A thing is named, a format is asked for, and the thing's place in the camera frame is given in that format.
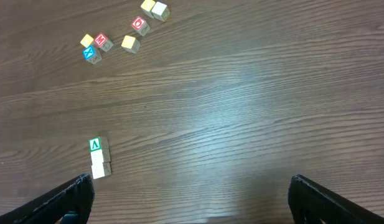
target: block with green letter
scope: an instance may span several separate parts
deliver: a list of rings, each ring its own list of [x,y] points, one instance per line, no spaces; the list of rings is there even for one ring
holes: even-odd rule
[[[109,144],[107,138],[105,137],[96,137],[91,139],[90,152],[93,165],[111,161]]]

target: wood grain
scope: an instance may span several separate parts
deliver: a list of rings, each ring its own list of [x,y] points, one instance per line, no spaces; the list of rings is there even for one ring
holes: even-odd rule
[[[90,223],[292,223],[294,174],[384,217],[384,0],[162,1],[0,1],[0,215],[91,173],[100,135]]]

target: stack of blocks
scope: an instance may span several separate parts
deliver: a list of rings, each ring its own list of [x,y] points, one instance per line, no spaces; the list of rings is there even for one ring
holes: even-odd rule
[[[158,19],[162,22],[165,22],[170,14],[167,5],[154,0],[144,0],[141,8],[150,18]],[[139,16],[131,23],[131,26],[143,37],[150,30],[148,23]],[[96,47],[99,47],[103,51],[107,52],[114,46],[112,41],[110,41],[103,33],[98,34],[95,38],[87,34],[81,40],[81,44],[85,47],[83,51],[85,60],[92,64],[96,64],[102,60],[102,56]],[[141,46],[141,43],[135,37],[126,35],[121,46],[126,51],[136,54]]]
[[[111,175],[110,151],[107,138],[96,137],[90,140],[92,176],[94,179]]]

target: yellow block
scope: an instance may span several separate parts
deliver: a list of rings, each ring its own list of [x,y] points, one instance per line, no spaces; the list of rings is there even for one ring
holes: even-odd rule
[[[93,42],[93,38],[87,34],[84,36],[84,38],[81,40],[81,44],[84,46],[84,47],[89,47]]]
[[[141,5],[141,8],[146,10],[147,12],[150,12],[155,4],[156,2],[153,0],[144,0]]]
[[[124,40],[123,40],[123,43],[121,44],[121,46],[122,46],[122,47],[125,47],[125,48],[128,48],[128,49],[131,49],[132,46],[133,46],[134,43],[135,43],[135,40],[136,40],[135,37],[131,37],[131,36],[126,35],[126,36],[124,37]]]

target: block with blue letter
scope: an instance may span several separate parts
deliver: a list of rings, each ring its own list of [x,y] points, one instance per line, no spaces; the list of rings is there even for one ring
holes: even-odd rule
[[[105,137],[96,137],[91,139],[90,152],[93,165],[111,161],[109,144],[107,138]]]
[[[92,64],[96,64],[100,60],[102,60],[102,56],[100,55],[99,50],[92,45],[84,49],[82,53],[84,55],[85,60],[89,61]]]

